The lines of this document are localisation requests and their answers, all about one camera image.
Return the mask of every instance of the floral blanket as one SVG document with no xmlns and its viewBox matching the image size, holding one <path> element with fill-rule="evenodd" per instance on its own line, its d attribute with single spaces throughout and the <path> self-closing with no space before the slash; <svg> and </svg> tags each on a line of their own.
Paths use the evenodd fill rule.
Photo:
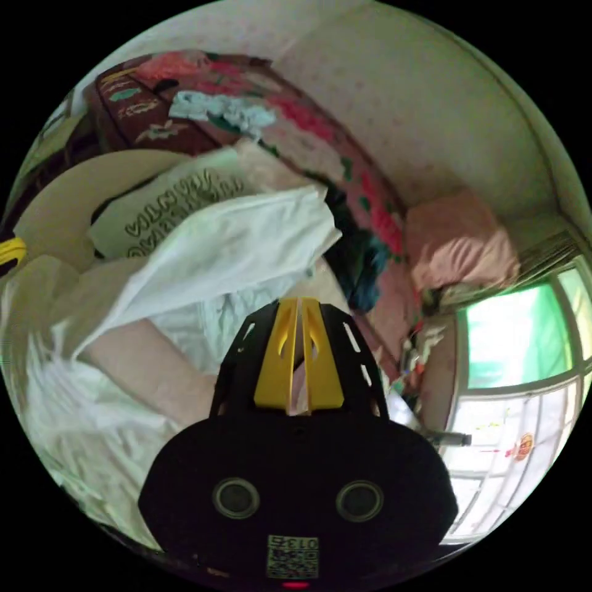
<svg viewBox="0 0 592 592">
<path fill-rule="evenodd" d="M 413 296 L 401 298 L 402 282 L 409 284 L 404 290 L 412 288 L 403 256 L 400 216 L 405 210 L 394 188 L 340 123 L 268 62 L 246 56 L 201 51 L 148 55 L 104 72 L 85 90 L 104 149 L 199 155 L 232 145 L 243 135 L 238 124 L 218 113 L 197 120 L 171 117 L 180 91 L 224 100 L 240 97 L 248 105 L 273 111 L 274 121 L 260 130 L 261 145 L 299 173 L 333 180 L 347 193 L 356 222 L 388 246 L 391 259 L 379 279 L 381 298 L 358 324 L 394 379 L 405 336 L 401 333 L 419 320 L 419 307 L 407 310 L 405 305 Z"/>
</svg>

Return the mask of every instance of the sticker label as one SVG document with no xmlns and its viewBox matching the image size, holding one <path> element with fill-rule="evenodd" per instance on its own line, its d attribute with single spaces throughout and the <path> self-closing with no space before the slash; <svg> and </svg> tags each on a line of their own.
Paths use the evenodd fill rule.
<svg viewBox="0 0 592 592">
<path fill-rule="evenodd" d="M 318 538 L 269 535 L 267 539 L 267 577 L 282 580 L 318 578 Z"/>
</svg>

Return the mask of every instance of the pink fabric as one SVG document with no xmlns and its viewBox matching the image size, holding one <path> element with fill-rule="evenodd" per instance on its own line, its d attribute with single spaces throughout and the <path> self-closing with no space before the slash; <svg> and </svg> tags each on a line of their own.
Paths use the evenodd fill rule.
<svg viewBox="0 0 592 592">
<path fill-rule="evenodd" d="M 171 51 L 144 62 L 136 70 L 139 78 L 162 80 L 207 72 L 212 65 L 201 51 Z"/>
<path fill-rule="evenodd" d="M 506 287 L 520 271 L 508 233 L 466 188 L 411 208 L 406 245 L 420 291 L 460 283 Z"/>
</svg>

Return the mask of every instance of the wall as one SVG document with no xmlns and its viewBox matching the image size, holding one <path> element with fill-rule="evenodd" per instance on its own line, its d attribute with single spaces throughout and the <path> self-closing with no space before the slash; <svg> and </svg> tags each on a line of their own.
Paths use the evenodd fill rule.
<svg viewBox="0 0 592 592">
<path fill-rule="evenodd" d="M 351 129 L 408 206 L 466 183 L 503 218 L 556 209 L 545 156 L 514 99 L 419 17 L 373 2 L 273 65 Z"/>
<path fill-rule="evenodd" d="M 222 0 L 183 12 L 144 31 L 97 64 L 77 84 L 73 111 L 83 107 L 81 91 L 98 74 L 132 57 L 197 47 L 276 59 L 322 23 L 371 3 L 372 0 Z"/>
<path fill-rule="evenodd" d="M 537 141 L 546 154 L 556 187 L 557 205 L 563 215 L 578 229 L 581 238 L 588 244 L 587 248 L 592 249 L 592 210 L 590 209 L 590 202 L 578 177 L 574 163 L 541 110 L 508 74 L 477 48 L 446 29 L 434 23 L 431 23 L 431 25 L 438 28 L 443 35 L 454 39 L 456 43 L 470 51 L 481 64 L 487 67 L 505 85 L 508 93 L 520 105 L 525 116 L 530 120 L 533 134 L 535 134 Z"/>
</svg>

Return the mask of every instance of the pillow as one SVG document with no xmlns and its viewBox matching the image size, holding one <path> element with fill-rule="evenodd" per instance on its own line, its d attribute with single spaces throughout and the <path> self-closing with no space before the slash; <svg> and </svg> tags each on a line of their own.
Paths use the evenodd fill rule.
<svg viewBox="0 0 592 592">
<path fill-rule="evenodd" d="M 507 287 L 520 270 L 506 229 L 466 188 L 411 208 L 406 247 L 418 291 L 460 283 Z"/>
</svg>

